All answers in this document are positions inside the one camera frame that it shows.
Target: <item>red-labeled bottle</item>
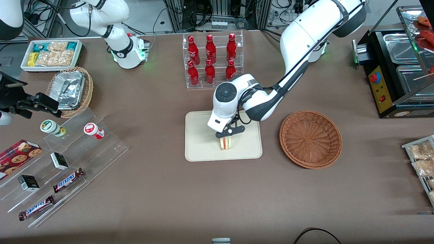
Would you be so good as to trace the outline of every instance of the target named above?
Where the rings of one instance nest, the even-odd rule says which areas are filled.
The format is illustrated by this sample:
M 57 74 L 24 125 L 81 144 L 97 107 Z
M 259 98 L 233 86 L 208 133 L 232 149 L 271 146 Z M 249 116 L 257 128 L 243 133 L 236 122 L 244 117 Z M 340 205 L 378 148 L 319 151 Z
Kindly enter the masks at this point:
M 236 71 L 237 70 L 233 66 L 233 59 L 229 60 L 226 67 L 226 80 L 230 80 L 232 77 L 234 77 Z
M 237 43 L 235 42 L 235 34 L 231 33 L 229 34 L 229 42 L 227 42 L 226 46 L 226 59 L 229 62 L 229 60 L 233 59 L 235 60 L 237 58 Z
M 207 59 L 207 66 L 205 67 L 205 74 L 207 75 L 208 84 L 212 85 L 216 81 L 216 70 L 213 66 L 211 59 Z
M 190 56 L 190 60 L 194 62 L 195 65 L 199 65 L 201 63 L 201 59 L 199 58 L 199 49 L 197 48 L 196 43 L 194 43 L 194 37 L 188 36 L 188 55 Z
M 193 61 L 189 60 L 187 62 L 188 69 L 188 78 L 190 80 L 190 83 L 192 86 L 198 86 L 199 85 L 199 73 L 197 72 L 196 67 L 194 66 Z
M 211 59 L 211 62 L 214 64 L 217 62 L 217 53 L 216 53 L 216 44 L 213 41 L 213 35 L 207 35 L 207 45 L 205 46 L 205 50 L 207 52 L 207 59 Z

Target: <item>snickers bar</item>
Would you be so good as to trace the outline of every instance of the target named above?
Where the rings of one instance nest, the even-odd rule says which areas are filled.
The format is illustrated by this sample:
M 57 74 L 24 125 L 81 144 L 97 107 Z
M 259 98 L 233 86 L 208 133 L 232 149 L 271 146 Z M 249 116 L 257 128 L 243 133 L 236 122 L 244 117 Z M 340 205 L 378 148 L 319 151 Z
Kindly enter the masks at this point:
M 70 176 L 66 177 L 63 181 L 59 182 L 59 184 L 53 186 L 54 193 L 59 192 L 62 188 L 65 188 L 67 185 L 71 184 L 73 181 L 78 179 L 80 176 L 84 175 L 84 172 L 81 168 L 76 170 Z
M 23 221 L 28 217 L 32 216 L 37 211 L 41 211 L 43 208 L 51 204 L 54 204 L 53 195 L 50 195 L 47 199 L 29 208 L 27 211 L 22 211 L 18 217 L 20 218 L 20 221 Z

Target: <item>yellow control panel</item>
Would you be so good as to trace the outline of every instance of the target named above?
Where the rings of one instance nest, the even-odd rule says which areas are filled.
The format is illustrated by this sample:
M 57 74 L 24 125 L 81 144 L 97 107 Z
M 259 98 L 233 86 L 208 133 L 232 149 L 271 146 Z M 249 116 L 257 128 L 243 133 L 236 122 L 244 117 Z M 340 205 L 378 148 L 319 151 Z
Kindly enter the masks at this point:
M 377 103 L 378 111 L 380 113 L 392 107 L 392 99 L 390 98 L 389 91 L 387 90 L 386 82 L 383 78 L 380 66 L 378 66 L 368 76 L 369 83 L 371 84 L 372 92 L 374 93 L 375 102 Z

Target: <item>small black box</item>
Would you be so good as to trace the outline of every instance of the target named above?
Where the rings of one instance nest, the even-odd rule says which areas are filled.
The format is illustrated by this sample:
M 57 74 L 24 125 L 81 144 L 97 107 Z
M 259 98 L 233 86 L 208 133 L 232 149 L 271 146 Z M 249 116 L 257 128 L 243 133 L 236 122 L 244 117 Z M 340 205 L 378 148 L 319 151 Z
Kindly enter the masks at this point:
M 35 177 L 31 175 L 20 175 L 18 181 L 25 191 L 37 191 L 39 189 Z
M 50 154 L 50 156 L 51 161 L 53 161 L 54 167 L 60 170 L 68 169 L 68 163 L 66 162 L 65 157 L 62 154 L 54 152 Z

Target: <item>cookie box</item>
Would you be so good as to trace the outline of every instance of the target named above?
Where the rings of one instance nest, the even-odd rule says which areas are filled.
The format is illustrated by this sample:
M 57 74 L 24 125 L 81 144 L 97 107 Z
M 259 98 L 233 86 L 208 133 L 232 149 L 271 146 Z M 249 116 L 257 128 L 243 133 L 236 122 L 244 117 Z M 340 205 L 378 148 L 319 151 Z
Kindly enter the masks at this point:
M 31 58 L 31 53 L 34 51 L 34 48 L 36 45 L 43 44 L 43 43 L 49 43 L 51 41 L 62 41 L 62 42 L 69 42 L 69 43 L 77 43 L 74 49 L 74 55 L 72 57 L 71 65 L 69 66 L 29 66 L 27 64 L 27 61 L 29 61 L 29 58 Z M 23 61 L 21 62 L 21 68 L 24 71 L 27 72 L 53 72 L 53 71 L 60 71 L 64 69 L 73 68 L 76 66 L 76 63 L 79 59 L 80 51 L 82 47 L 82 42 L 80 42 L 77 39 L 51 39 L 51 40 L 35 40 L 31 41 L 29 43 L 29 46 L 27 47 L 26 54 L 24 55 Z
M 42 150 L 39 145 L 26 140 L 20 140 L 0 153 L 0 180 L 41 152 Z

